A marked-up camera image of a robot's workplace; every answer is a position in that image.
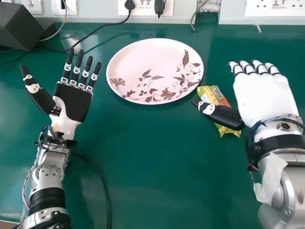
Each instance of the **silver metal arm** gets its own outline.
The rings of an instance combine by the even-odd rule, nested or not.
[[[71,149],[58,134],[46,136],[32,173],[29,216],[23,229],[71,229],[62,185]]]
[[[265,229],[305,228],[305,150],[281,149],[272,151],[289,165],[282,173],[281,185],[273,195],[272,206],[263,204],[258,218]],[[261,176],[266,167],[266,157],[258,163]]]

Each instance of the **power plug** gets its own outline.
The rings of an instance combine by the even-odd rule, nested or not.
[[[134,10],[135,9],[135,4],[134,4],[133,0],[126,0],[125,8],[128,9],[128,10]]]
[[[154,1],[154,11],[158,15],[158,18],[160,18],[164,12],[165,3],[166,3],[166,1],[164,2],[164,0],[155,0]]]

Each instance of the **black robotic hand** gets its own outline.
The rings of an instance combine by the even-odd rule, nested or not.
[[[32,77],[26,66],[20,66],[27,93],[44,114],[50,115],[54,131],[64,133],[63,137],[69,140],[74,138],[76,127],[85,120],[92,99],[93,88],[102,66],[100,62],[97,63],[86,86],[93,60],[93,57],[90,56],[81,79],[77,83],[84,54],[84,51],[80,50],[69,82],[73,54],[74,49],[70,48],[61,81],[56,84],[53,98]]]

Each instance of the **white plate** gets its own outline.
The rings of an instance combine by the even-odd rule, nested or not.
[[[106,75],[120,97],[137,104],[166,104],[191,93],[203,77],[203,61],[190,46],[154,38],[132,43],[110,60]]]

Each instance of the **plate rim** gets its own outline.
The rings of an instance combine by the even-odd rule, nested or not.
[[[201,78],[200,82],[197,84],[197,86],[201,83],[201,81],[202,81],[202,79],[203,79],[203,77],[204,77],[204,70],[205,70],[205,67],[204,67],[204,62],[203,62],[201,56],[199,55],[199,53],[198,53],[194,48],[192,48],[192,47],[189,46],[188,44],[185,44],[185,43],[183,43],[183,42],[180,42],[180,41],[177,41],[177,40],[173,40],[173,39],[168,39],[168,38],[148,38],[148,39],[139,40],[139,41],[130,43],[129,45],[126,45],[125,47],[123,47],[123,48],[121,48],[120,50],[118,50],[118,51],[115,53],[115,55],[110,59],[108,65],[107,65],[107,69],[106,69],[106,79],[107,79],[107,83],[108,83],[109,87],[111,88],[111,90],[112,90],[114,93],[116,93],[116,94],[117,94],[121,99],[123,99],[123,100],[127,100],[127,101],[129,101],[129,102],[131,102],[131,103],[142,104],[142,105],[162,105],[162,104],[168,104],[168,103],[172,103],[172,102],[175,102],[175,101],[177,101],[177,100],[180,100],[180,99],[182,99],[182,98],[188,96],[190,93],[192,93],[192,92],[196,89],[196,87],[195,87],[193,90],[190,90],[188,93],[186,93],[185,96],[182,96],[182,97],[180,97],[180,98],[175,98],[175,99],[172,99],[172,100],[164,100],[164,101],[165,101],[164,103],[153,104],[153,103],[141,102],[141,101],[139,101],[139,100],[130,100],[130,99],[128,99],[127,97],[126,97],[126,98],[123,98],[116,90],[114,90],[114,88],[112,88],[112,84],[111,84],[110,78],[109,78],[108,76],[109,76],[109,68],[110,68],[109,66],[110,66],[111,63],[113,62],[114,58],[115,58],[117,55],[119,55],[120,52],[123,52],[123,51],[124,51],[125,49],[127,49],[128,47],[133,46],[133,45],[135,45],[135,44],[138,43],[138,42],[143,42],[143,41],[148,41],[148,40],[167,40],[167,41],[177,42],[177,43],[180,43],[180,44],[185,45],[186,47],[192,49],[192,50],[199,56],[199,58],[200,58],[200,60],[201,60],[201,64],[202,64],[202,66],[203,66],[203,75],[202,75],[202,78]]]

